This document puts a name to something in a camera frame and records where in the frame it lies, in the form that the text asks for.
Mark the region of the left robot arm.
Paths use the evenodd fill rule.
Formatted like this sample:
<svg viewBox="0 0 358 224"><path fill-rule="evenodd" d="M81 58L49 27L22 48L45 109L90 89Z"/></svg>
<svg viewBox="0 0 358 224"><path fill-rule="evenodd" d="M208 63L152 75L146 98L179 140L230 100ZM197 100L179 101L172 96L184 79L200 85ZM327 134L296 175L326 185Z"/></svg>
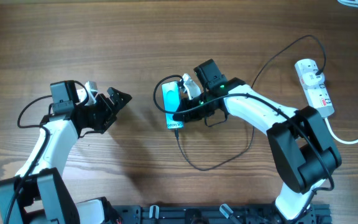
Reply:
<svg viewBox="0 0 358 224"><path fill-rule="evenodd" d="M50 85L52 103L36 125L39 139L14 177L0 181L4 223L122 223L106 197L75 203L62 179L68 155L87 134L104 134L131 95L108 88L98 93L94 82L76 89L78 81Z"/></svg>

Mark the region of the teal Galaxy smartphone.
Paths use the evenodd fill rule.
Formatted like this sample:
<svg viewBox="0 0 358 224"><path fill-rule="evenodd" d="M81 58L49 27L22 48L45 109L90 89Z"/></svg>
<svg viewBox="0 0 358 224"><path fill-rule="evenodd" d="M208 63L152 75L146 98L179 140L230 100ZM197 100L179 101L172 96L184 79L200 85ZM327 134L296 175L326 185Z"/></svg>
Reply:
<svg viewBox="0 0 358 224"><path fill-rule="evenodd" d="M180 105L180 89L178 82L168 82L162 85L162 96L164 103L164 110L176 112ZM179 129L183 128L184 124L182 121L175 121L173 114L165 114L166 124L168 129Z"/></svg>

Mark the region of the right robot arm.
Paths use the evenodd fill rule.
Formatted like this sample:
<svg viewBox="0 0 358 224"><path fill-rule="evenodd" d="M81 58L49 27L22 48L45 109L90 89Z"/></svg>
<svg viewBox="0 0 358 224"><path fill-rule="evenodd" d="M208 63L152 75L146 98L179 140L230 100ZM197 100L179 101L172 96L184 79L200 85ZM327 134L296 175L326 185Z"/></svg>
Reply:
<svg viewBox="0 0 358 224"><path fill-rule="evenodd" d="M228 80L212 59L194 72L199 84L184 74L162 86L167 127L178 130L221 110L264 133L283 185L273 211L260 220L299 222L318 192L334 189L332 174L342 163L320 113L310 106L298 110L280 105L239 78Z"/></svg>

